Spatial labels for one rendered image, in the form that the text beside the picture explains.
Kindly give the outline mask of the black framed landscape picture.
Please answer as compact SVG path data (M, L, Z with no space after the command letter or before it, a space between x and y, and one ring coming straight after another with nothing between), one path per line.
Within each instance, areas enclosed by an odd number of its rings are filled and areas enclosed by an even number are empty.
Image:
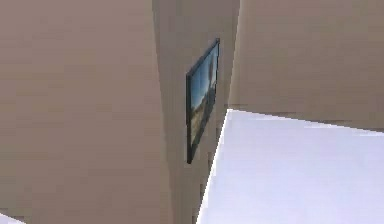
M216 100L220 39L199 57L186 74L187 163L191 164Z

